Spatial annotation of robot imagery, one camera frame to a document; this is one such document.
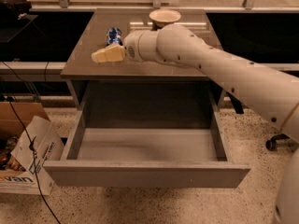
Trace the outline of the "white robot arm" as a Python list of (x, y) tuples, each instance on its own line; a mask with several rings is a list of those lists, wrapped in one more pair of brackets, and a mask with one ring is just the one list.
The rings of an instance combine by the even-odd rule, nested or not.
[(299, 77), (211, 47), (182, 25), (133, 31), (121, 44), (113, 42), (94, 52), (92, 59), (96, 63), (129, 59), (195, 68), (299, 142)]

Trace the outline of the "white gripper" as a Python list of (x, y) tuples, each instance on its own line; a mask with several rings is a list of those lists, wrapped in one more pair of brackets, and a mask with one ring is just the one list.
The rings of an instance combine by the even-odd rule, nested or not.
[(138, 30), (124, 38), (123, 46), (113, 43), (92, 54), (95, 63), (121, 62), (126, 56), (134, 62), (160, 62), (162, 56), (157, 50), (157, 31)]

